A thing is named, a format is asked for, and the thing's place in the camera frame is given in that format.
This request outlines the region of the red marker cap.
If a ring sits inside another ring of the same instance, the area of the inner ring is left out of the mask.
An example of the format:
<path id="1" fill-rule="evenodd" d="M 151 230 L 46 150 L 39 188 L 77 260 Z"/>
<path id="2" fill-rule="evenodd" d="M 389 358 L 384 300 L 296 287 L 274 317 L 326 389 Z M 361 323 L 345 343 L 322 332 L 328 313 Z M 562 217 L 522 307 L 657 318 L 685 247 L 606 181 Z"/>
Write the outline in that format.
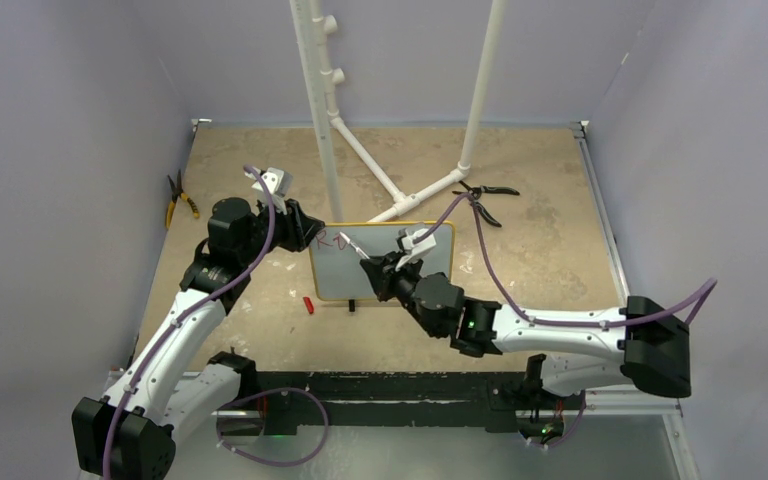
<path id="1" fill-rule="evenodd" d="M 309 315 L 313 315 L 314 312 L 315 312 L 315 307 L 314 307 L 314 304 L 313 304 L 312 300 L 309 297 L 304 297 L 303 298 L 303 302 L 304 302 L 304 305 L 305 305 L 305 308 L 306 308 L 306 311 L 308 312 L 308 314 Z"/>

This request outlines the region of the yellow framed whiteboard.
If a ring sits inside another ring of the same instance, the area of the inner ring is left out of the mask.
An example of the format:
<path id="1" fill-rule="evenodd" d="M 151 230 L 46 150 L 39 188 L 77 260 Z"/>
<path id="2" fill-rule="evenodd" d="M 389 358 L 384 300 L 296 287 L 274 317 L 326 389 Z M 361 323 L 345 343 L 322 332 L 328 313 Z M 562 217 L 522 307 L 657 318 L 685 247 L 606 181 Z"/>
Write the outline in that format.
<path id="1" fill-rule="evenodd" d="M 354 241 L 365 253 L 377 256 L 398 249 L 402 230 L 414 231 L 419 222 L 328 223 L 312 240 L 308 252 L 316 295 L 323 301 L 374 300 Z"/>

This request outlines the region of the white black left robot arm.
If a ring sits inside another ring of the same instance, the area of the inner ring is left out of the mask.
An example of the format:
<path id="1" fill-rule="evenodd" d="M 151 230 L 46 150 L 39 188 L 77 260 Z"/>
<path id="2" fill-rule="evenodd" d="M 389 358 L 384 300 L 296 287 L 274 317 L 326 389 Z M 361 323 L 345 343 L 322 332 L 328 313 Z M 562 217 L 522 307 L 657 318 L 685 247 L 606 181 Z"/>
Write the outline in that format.
<path id="1" fill-rule="evenodd" d="M 100 398 L 84 397 L 74 408 L 80 469 L 103 479 L 162 479 L 178 446 L 215 410 L 252 405 L 255 364 L 235 353 L 214 355 L 192 382 L 179 383 L 264 257 L 275 248 L 302 252 L 324 227 L 293 199 L 256 210 L 238 197 L 217 202 L 158 330 Z"/>

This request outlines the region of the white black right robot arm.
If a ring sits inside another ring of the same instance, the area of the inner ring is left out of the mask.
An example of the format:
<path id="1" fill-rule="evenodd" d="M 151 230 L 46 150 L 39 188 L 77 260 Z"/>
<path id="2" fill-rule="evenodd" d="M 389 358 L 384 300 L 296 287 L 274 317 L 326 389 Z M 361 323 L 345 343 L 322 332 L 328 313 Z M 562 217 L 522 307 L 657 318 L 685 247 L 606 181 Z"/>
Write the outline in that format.
<path id="1" fill-rule="evenodd" d="M 533 406 L 622 384 L 664 398 L 692 392 L 690 328 L 672 308 L 630 296 L 621 307 L 524 318 L 509 304 L 467 296 L 443 273 L 422 274 L 420 260 L 401 265 L 402 257 L 360 259 L 377 300 L 397 300 L 429 337 L 465 356 L 530 353 L 521 392 Z"/>

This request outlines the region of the white red whiteboard marker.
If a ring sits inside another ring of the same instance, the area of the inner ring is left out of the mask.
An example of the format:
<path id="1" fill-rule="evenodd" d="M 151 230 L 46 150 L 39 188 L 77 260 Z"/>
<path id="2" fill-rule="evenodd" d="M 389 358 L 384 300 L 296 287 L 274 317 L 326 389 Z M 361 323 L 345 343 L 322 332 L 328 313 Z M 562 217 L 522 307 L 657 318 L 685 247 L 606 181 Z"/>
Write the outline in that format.
<path id="1" fill-rule="evenodd" d="M 370 256 L 346 233 L 341 232 L 340 237 L 357 253 L 361 259 L 368 260 L 370 258 Z"/>

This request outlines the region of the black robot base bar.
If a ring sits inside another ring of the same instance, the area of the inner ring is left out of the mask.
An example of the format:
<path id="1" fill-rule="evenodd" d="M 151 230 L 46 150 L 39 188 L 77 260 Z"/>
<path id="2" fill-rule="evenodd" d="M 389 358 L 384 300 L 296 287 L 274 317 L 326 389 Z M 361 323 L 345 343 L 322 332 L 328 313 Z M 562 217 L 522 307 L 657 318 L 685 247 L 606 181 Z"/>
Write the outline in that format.
<path id="1" fill-rule="evenodd" d="M 584 397 L 559 397 L 538 378 L 543 355 L 523 372 L 261 371 L 246 357 L 221 352 L 240 374 L 225 410 L 256 413 L 268 435 L 293 435 L 300 426 L 481 428 L 552 437 L 562 415 Z"/>

